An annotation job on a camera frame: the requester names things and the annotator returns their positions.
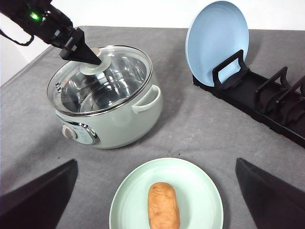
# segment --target gray table surface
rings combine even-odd
[[[46,97],[54,72],[65,62],[48,48],[1,89],[1,194],[75,158],[79,175],[59,229],[107,229],[112,197],[137,166],[178,157],[201,167],[224,205],[224,228],[253,229],[234,167],[238,157],[305,190],[305,150],[192,83],[185,60],[187,29],[83,27],[91,47],[125,44],[146,52],[164,94],[153,129],[137,142],[98,150],[67,140]],[[290,82],[305,74],[305,31],[250,30],[246,59],[271,77],[288,66]]]

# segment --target glass lid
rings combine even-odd
[[[128,46],[93,49],[100,65],[69,61],[51,78],[47,95],[67,115],[90,115],[121,105],[149,81],[152,62],[142,51]]]

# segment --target black dish rack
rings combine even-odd
[[[204,85],[193,75],[194,85],[305,148],[305,76],[290,86],[286,79],[288,68],[284,67],[267,79],[245,65],[243,53],[239,50],[213,69],[214,87]],[[218,73],[236,59],[241,69],[221,83]]]

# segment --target plate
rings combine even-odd
[[[249,31],[241,11],[232,3],[217,1],[205,7],[192,22],[186,36],[185,54],[193,75],[214,86],[212,70],[235,52],[248,52]],[[240,70],[238,61],[219,72],[223,83]]]
[[[121,183],[111,204],[110,229],[150,229],[147,195],[156,182],[167,182],[174,187],[180,229],[223,227],[223,205],[209,176],[188,161],[160,158],[137,167]]]

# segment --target pot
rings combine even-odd
[[[152,61],[129,46],[93,51],[102,63],[67,62],[51,78],[48,99],[65,137],[101,149],[125,146],[154,126],[163,107]]]

